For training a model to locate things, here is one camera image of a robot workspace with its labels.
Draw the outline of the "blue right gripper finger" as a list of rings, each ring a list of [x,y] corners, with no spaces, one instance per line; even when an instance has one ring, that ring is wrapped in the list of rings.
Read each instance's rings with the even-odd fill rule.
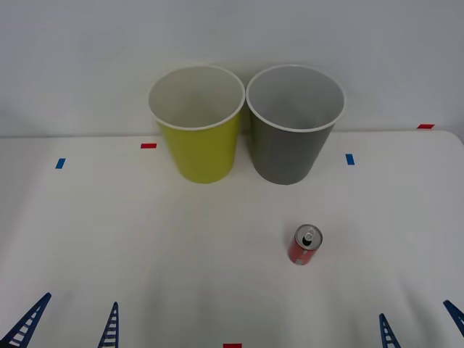
[[[443,305],[447,309],[456,326],[463,326],[463,312],[449,300],[443,301]]]
[[[400,344],[391,329],[385,314],[381,313],[378,317],[381,332],[381,343],[383,348],[400,348]]]

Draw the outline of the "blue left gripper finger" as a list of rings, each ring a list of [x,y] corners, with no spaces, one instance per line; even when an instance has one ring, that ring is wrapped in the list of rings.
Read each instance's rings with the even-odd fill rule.
[[[114,302],[110,311],[98,348],[118,348],[119,345],[119,306]]]
[[[1,347],[27,348],[50,299],[45,293],[1,339]]]

